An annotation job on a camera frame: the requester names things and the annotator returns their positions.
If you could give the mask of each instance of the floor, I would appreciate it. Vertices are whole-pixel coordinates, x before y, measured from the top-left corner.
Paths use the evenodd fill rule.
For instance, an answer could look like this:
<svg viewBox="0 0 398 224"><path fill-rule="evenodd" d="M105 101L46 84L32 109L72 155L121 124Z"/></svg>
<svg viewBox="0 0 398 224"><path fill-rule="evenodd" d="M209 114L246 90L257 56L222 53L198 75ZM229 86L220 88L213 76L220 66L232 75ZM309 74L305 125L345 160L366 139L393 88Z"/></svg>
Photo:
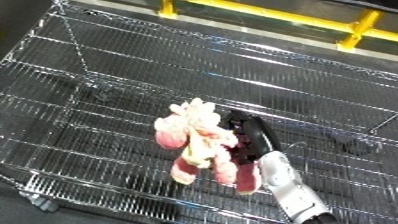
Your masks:
<svg viewBox="0 0 398 224"><path fill-rule="evenodd" d="M29 29L34 24L40 15L46 10L49 5L49 0L36 0L26 1L26 0L0 0L0 32L5 33L5 37L0 41L0 58L4 56L20 39L21 36L24 35L26 30ZM147 0L147 1L135 1L135 3L146 4L146 5L154 5L155 0ZM256 4L261 1L251 0L253 4ZM281 1L284 3L283 7L287 6L286 1ZM310 4L311 1L303 1L302 4L289 4L289 7L292 9L307 12L306 10L309 6L314 8L313 5ZM356 9L350 8L347 10L356 11ZM317 13L320 10L311 10L311 13ZM342 13L340 17L342 20L350 19L350 16L344 17L347 15L346 13ZM241 22L245 23L247 18L243 18ZM167 21L159 20L157 22L167 23ZM398 29L395 23L384 23L384 25L388 29ZM229 36L239 36L233 32L228 33ZM247 37L246 41L254 41L254 42L264 42L268 41L259 37ZM286 49L301 51L307 54L318 55L320 57L338 59L341 61L350 61L352 63L356 63L357 65L379 68L386 71L396 71L398 69L397 65L391 64L385 60L372 60L369 61L367 57L357 57L353 55L342 54L333 51L325 51L317 48L310 48L303 45L297 45L293 43L283 43L282 41L275 41L275 46L282 46ZM125 221L109 219L106 217L101 217L97 215L91 215L88 213L82 213L78 211L73 211L69 209L61 209L58 213L55 214L44 214L41 211L38 211L33 206L30 206L23 198L19 197L17 192L10 190L7 186L0 184L0 223L20 223L20 224L28 224L28 223L109 223L109 224L121 224L128 223Z"/></svg>

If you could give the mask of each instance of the yellow railing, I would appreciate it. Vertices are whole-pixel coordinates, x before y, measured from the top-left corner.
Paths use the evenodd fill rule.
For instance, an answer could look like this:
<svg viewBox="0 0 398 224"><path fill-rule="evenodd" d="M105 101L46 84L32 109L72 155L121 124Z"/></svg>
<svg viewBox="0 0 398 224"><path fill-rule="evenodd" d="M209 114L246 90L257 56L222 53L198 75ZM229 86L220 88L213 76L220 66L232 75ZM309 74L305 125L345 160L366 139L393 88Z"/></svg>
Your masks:
<svg viewBox="0 0 398 224"><path fill-rule="evenodd" d="M174 1L176 0L162 0L162 6L159 11L159 15L165 18L177 18ZM181 1L349 33L349 35L344 40L337 41L337 49L340 51L354 51L355 47L361 41L363 36L398 42L398 33L378 30L374 28L374 25L383 14L382 12L376 10L364 10L363 14L358 18L356 22L341 23L225 0Z"/></svg>

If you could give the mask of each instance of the wire grid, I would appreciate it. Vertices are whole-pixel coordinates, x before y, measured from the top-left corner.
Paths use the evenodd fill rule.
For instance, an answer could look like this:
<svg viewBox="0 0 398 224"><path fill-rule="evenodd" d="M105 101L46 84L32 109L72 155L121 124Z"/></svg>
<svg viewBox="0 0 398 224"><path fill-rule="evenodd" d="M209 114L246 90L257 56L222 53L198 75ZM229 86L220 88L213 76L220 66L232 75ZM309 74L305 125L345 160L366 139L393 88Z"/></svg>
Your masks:
<svg viewBox="0 0 398 224"><path fill-rule="evenodd" d="M0 75L0 161L26 191L142 223L284 223L266 190L171 181L153 122L201 97L305 142L287 155L343 223L398 222L396 130L368 134L398 110L395 74L58 2Z"/></svg>

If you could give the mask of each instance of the wire shelf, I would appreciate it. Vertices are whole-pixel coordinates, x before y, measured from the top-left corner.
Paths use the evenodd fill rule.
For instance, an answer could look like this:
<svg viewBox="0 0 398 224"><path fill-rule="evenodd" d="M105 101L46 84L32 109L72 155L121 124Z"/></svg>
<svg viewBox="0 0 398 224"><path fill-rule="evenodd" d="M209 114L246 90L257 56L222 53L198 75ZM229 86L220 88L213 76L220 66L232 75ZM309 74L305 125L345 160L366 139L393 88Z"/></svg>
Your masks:
<svg viewBox="0 0 398 224"><path fill-rule="evenodd" d="M153 122L193 97L275 128L343 223L397 223L398 76L58 2L0 65L0 162L25 190L142 223L284 223L272 195L238 196L203 171L172 182L178 152Z"/></svg>

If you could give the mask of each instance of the plush toy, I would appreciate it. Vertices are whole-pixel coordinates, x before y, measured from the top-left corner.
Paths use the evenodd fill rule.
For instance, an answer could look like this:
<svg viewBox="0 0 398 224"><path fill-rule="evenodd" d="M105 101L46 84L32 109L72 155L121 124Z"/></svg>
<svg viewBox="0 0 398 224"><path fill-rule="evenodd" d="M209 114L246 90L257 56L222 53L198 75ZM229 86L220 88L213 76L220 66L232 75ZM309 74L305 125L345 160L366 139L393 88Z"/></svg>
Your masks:
<svg viewBox="0 0 398 224"><path fill-rule="evenodd" d="M255 192L261 176L255 163L238 165L229 149L238 144L232 131L218 126L221 121L214 103L195 98L181 106L172 104L171 114L155 121L155 139L164 149L183 149L174 161L171 176L181 184L195 181L200 169L211 169L220 184L236 184L239 194Z"/></svg>

